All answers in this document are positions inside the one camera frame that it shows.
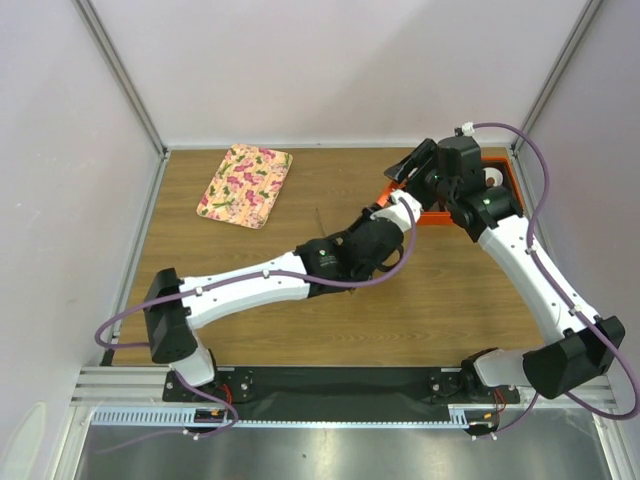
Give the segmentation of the metal tongs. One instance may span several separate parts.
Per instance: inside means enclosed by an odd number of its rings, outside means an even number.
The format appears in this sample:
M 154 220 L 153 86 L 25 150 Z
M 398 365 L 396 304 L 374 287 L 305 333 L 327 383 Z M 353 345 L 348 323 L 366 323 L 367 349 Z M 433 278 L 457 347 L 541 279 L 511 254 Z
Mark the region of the metal tongs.
M 327 231 L 326 231 L 326 229 L 325 229 L 325 226 L 324 226 L 324 223 L 323 223 L 323 220 L 322 220 L 322 216 L 321 216 L 320 210 L 319 210 L 319 208 L 318 208 L 317 206 L 316 206 L 316 207 L 314 207 L 314 212 L 315 212 L 315 218 L 316 218 L 317 225 L 318 225 L 318 227 L 319 227 L 319 230 L 320 230 L 321 236 L 322 236 L 322 237 L 327 237 L 327 236 L 328 236 L 328 233 L 327 233 Z M 348 294 L 349 294 L 350 296 L 353 296 L 353 294 L 355 293 L 355 289 L 347 290 L 347 292 L 348 292 Z

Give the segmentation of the orange chocolate box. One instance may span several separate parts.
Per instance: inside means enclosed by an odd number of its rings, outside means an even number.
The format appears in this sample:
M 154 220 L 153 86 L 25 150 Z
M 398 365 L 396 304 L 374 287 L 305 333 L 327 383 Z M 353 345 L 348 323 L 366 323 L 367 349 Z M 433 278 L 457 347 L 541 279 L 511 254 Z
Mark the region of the orange chocolate box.
M 404 158 L 385 171 L 384 175 L 390 180 L 390 183 L 385 187 L 376 201 L 380 207 L 385 207 L 388 204 L 391 192 L 398 187 L 395 179 L 402 177 L 400 171 L 408 161 L 408 158 Z M 518 205 L 524 208 L 519 185 L 507 156 L 505 154 L 483 156 L 482 161 L 486 185 L 488 187 L 504 187 L 513 195 Z M 435 205 L 429 210 L 424 211 L 418 221 L 419 226 L 448 226 L 452 224 L 453 220 L 451 215 L 443 206 L 439 205 Z

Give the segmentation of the orange box lid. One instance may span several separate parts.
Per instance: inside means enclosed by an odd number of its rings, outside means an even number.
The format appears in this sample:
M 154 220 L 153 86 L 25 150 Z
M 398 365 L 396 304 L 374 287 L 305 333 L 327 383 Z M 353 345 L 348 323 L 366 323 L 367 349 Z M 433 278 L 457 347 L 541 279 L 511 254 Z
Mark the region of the orange box lid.
M 395 190 L 402 190 L 403 187 L 404 187 L 403 184 L 398 184 L 396 182 L 390 182 L 386 187 L 383 188 L 383 190 L 380 193 L 378 199 L 376 200 L 376 203 L 380 207 L 385 207 L 389 203 L 389 200 L 391 198 L 391 194 Z

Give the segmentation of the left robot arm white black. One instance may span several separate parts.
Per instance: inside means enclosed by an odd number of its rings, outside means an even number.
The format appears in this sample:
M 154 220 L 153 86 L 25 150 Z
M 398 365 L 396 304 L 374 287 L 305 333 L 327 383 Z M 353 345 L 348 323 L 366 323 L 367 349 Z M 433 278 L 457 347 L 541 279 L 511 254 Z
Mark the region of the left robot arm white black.
M 342 293 L 390 274 L 387 260 L 403 254 L 404 234 L 416 221 L 400 205 L 366 210 L 348 229 L 312 239 L 262 264 L 213 276 L 156 273 L 143 309 L 153 363 L 168 365 L 198 400 L 213 398 L 220 377 L 197 330 L 215 320 L 263 305 Z

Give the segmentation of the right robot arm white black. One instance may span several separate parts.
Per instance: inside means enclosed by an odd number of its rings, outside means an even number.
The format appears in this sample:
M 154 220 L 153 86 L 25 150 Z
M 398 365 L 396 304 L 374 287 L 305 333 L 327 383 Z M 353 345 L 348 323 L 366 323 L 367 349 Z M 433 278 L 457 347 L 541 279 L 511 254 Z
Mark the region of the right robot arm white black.
M 533 315 L 542 347 L 530 351 L 489 349 L 472 357 L 460 377 L 462 394 L 474 402 L 496 386 L 530 386 L 555 399 L 605 374 L 626 331 L 615 316 L 602 317 L 561 274 L 536 238 L 517 195 L 493 175 L 469 136 L 424 140 L 384 172 L 428 211 L 438 206 L 504 271 Z

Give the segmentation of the white paper cup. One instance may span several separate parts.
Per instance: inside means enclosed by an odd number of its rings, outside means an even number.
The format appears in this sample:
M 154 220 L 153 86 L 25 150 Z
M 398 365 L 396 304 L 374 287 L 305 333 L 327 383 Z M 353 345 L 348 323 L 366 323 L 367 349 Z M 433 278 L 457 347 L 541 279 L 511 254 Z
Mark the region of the white paper cup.
M 488 187 L 501 186 L 504 182 L 503 173 L 494 167 L 486 167 L 484 169 L 485 183 Z

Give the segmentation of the floral tray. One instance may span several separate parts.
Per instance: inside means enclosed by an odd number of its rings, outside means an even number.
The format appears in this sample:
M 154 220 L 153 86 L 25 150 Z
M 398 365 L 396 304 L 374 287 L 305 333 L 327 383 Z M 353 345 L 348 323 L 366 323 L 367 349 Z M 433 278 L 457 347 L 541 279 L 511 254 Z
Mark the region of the floral tray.
M 267 222 L 293 163 L 293 155 L 245 144 L 232 145 L 207 186 L 196 213 L 249 229 Z

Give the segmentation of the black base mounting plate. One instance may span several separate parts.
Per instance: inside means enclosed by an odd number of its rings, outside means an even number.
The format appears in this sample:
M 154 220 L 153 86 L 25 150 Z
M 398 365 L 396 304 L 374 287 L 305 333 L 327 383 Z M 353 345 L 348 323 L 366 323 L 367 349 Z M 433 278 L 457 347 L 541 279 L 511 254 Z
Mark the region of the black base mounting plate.
M 513 387 L 444 367 L 220 367 L 198 390 L 258 422 L 435 422 L 453 405 L 497 411 L 520 402 Z

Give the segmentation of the aluminium frame post right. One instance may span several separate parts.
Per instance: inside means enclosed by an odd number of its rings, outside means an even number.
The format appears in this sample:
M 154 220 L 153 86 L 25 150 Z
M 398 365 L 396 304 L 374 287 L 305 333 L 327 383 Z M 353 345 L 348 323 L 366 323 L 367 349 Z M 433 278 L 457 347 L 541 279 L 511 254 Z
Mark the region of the aluminium frame post right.
M 520 128 L 525 134 L 530 135 L 539 122 L 545 108 L 552 99 L 561 80 L 571 66 L 574 57 L 590 32 L 591 27 L 606 4 L 606 0 L 589 0 L 585 2 L 575 24 L 571 28 L 569 35 L 546 76 L 538 95 L 525 116 Z

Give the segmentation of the aluminium frame post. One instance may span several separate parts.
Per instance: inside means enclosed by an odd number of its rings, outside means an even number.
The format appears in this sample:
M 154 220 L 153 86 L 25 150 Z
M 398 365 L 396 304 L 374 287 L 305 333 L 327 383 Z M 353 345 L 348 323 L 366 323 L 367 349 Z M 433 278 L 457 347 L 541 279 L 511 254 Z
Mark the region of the aluminium frame post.
M 552 99 L 561 80 L 571 66 L 574 57 L 590 32 L 591 27 L 606 4 L 606 0 L 589 0 L 585 2 L 575 24 L 571 28 L 569 35 L 546 76 L 538 95 L 525 116 L 520 128 L 525 134 L 530 135 L 539 122 L 545 108 Z
M 102 55 L 109 71 L 113 75 L 117 85 L 124 95 L 125 100 L 132 109 L 134 116 L 141 125 L 147 139 L 154 150 L 162 158 L 166 156 L 168 147 L 161 139 L 160 133 L 151 118 L 151 115 L 143 101 L 139 90 L 135 86 L 129 71 L 122 60 L 118 49 L 108 33 L 99 12 L 94 3 L 90 0 L 72 0 L 71 3 L 76 8 L 83 20 L 90 37 L 96 44 L 99 53 Z

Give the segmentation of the aluminium frame post left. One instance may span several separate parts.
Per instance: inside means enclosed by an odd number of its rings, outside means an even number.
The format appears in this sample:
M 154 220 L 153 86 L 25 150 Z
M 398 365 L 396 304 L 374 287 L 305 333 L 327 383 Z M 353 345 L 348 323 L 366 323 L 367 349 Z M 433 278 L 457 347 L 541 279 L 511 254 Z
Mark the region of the aluminium frame post left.
M 96 44 L 99 53 L 102 55 L 109 71 L 113 75 L 117 85 L 124 95 L 125 100 L 132 109 L 134 116 L 141 125 L 147 139 L 154 150 L 162 158 L 166 156 L 168 147 L 161 139 L 160 133 L 151 118 L 151 115 L 143 101 L 139 90 L 135 86 L 129 71 L 122 60 L 118 49 L 108 33 L 99 12 L 94 3 L 90 0 L 72 0 L 71 3 L 76 8 L 83 20 L 90 37 Z

